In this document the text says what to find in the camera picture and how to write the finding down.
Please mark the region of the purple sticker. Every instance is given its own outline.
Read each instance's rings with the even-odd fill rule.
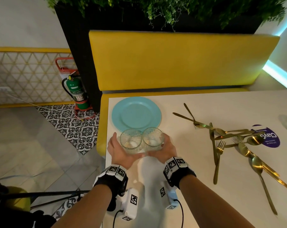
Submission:
[[[263,145],[271,148],[277,148],[280,145],[280,140],[278,136],[268,127],[262,126],[262,125],[253,125],[257,126],[258,128],[252,128],[251,130],[254,130],[255,132],[261,132],[264,131],[265,134],[261,134],[260,136],[264,138]]]

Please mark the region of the blue plate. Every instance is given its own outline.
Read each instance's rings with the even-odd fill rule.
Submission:
[[[125,98],[118,102],[112,112],[114,126],[121,132],[157,127],[161,122],[161,110],[150,99],[143,97]]]

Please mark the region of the white table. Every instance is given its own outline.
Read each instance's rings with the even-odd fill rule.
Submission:
[[[278,211],[275,216],[268,204],[258,175],[251,169],[248,159],[235,148],[225,149],[220,159],[217,185],[213,184],[214,160],[209,130],[196,130],[193,124],[172,114],[177,112],[191,117],[185,102],[195,119],[224,130],[250,129],[260,124],[273,130],[281,145],[269,148],[265,145],[249,149],[276,170],[287,183],[287,130],[278,115],[287,114],[287,90],[263,92],[235,92],[192,95],[148,96],[161,110],[159,129],[170,135],[178,156],[183,157],[195,170],[197,177],[225,199],[255,227],[287,227],[287,189],[263,172],[263,177]],[[123,98],[110,98],[108,107],[107,141],[113,132],[121,134],[111,121],[112,109]],[[106,166],[111,156],[106,154]],[[163,165],[152,157],[145,157],[127,171],[128,186],[139,191],[137,218],[131,222],[116,219],[115,227],[180,227],[181,209],[165,210],[159,198],[159,182],[164,180]],[[181,192],[177,195],[184,208],[184,227],[198,227]],[[113,213],[107,213],[103,228],[112,227]]]

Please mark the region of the hanging plant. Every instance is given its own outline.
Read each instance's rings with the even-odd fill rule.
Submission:
[[[150,21],[163,17],[167,24],[174,25],[179,15],[186,12],[202,22],[216,15],[222,28],[240,15],[259,16],[263,22],[281,22],[286,10],[283,7],[286,0],[47,0],[50,8],[59,1],[77,7],[83,17],[89,3],[105,8],[119,7],[120,3],[128,2],[141,8]]]

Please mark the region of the green fire extinguisher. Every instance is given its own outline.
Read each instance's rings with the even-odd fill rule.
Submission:
[[[90,103],[87,99],[86,93],[82,88],[80,79],[69,75],[68,78],[64,78],[62,80],[62,87],[75,100],[79,109],[85,110],[90,107]]]

